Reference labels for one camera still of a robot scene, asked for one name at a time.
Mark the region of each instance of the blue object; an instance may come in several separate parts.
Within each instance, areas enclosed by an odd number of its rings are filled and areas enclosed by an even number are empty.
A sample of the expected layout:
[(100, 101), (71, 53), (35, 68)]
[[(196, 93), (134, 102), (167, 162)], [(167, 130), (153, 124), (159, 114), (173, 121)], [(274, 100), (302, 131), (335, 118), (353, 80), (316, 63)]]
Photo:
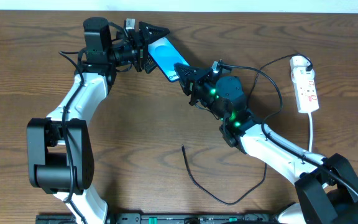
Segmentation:
[(184, 65), (189, 65), (165, 37), (149, 44), (149, 53), (170, 82), (179, 80), (179, 76), (173, 67), (174, 64), (182, 63)]

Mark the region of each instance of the wood grain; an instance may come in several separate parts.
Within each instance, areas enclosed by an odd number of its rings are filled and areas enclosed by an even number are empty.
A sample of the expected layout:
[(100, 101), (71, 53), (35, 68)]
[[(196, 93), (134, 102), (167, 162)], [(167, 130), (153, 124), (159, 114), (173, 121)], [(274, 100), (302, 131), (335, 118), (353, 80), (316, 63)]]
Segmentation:
[[(358, 174), (358, 15), (172, 12), (0, 11), (0, 223), (34, 223), (40, 213), (66, 213), (64, 204), (27, 176), (25, 127), (43, 118), (73, 82), (73, 67), (59, 50), (85, 45), (82, 22), (103, 16), (122, 24), (134, 17), (171, 30), (170, 40), (194, 66), (214, 60), (260, 67), (299, 51), (312, 59), (320, 109), (314, 148), (347, 157)], [(266, 68), (284, 97), (284, 110), (269, 125), (306, 147), (308, 118), (297, 113), (288, 62)], [(235, 71), (244, 91), (254, 73)], [(276, 211), (296, 201), (295, 189), (273, 169), (255, 192), (227, 207), (188, 178), (184, 144), (195, 178), (219, 198), (233, 201), (255, 185), (263, 163), (230, 148), (219, 121), (188, 105), (177, 83), (160, 71), (119, 74), (89, 127), (96, 170), (93, 183), (115, 211), (144, 213), (241, 213)], [(277, 96), (264, 79), (251, 100), (260, 116), (276, 110)]]

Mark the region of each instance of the robotic arm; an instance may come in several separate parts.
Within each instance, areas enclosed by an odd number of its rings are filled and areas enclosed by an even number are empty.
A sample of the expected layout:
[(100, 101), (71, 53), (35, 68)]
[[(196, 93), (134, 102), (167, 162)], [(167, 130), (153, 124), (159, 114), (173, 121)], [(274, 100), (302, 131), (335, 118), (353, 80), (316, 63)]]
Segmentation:
[[(109, 26), (118, 30), (114, 40), (111, 40)], [(77, 66), (81, 71), (76, 70), (71, 90), (46, 118), (33, 118), (27, 125), (29, 179), (33, 187), (40, 187), (62, 201), (67, 199), (71, 185), (68, 154), (48, 151), (49, 147), (65, 145), (63, 129), (66, 128), (75, 186), (68, 208), (78, 224), (115, 223), (114, 215), (108, 213), (107, 203), (92, 185), (94, 159), (88, 125), (100, 102), (109, 94), (117, 72), (121, 72), (117, 67), (131, 65), (137, 72), (150, 73), (157, 64), (149, 55), (148, 45), (169, 34), (169, 30), (139, 22), (136, 32), (134, 19), (127, 19), (121, 28), (100, 17), (85, 20), (84, 30), (86, 48), (79, 52)], [(266, 162), (295, 185), (300, 203), (279, 214), (278, 221), (358, 223), (358, 197), (316, 168), (316, 165), (327, 167), (350, 182), (358, 192), (358, 178), (344, 157), (335, 154), (325, 158), (274, 133), (246, 108), (246, 96), (239, 79), (220, 77), (231, 71), (222, 61), (215, 62), (209, 69), (175, 64), (175, 71), (183, 92), (191, 95), (190, 105), (200, 102), (222, 119), (219, 130), (230, 147)], [(62, 126), (62, 114), (69, 101), (71, 105)], [(336, 191), (325, 193), (323, 187), (336, 184)]]

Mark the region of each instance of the white power strip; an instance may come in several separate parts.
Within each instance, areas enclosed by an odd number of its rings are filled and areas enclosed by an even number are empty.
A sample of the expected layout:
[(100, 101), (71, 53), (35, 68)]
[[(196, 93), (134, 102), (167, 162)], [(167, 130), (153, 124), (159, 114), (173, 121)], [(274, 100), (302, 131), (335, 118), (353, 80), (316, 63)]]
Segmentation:
[(311, 113), (319, 108), (314, 70), (306, 71), (310, 65), (302, 56), (294, 56), (290, 60), (291, 79), (295, 89), (296, 105), (299, 113)]

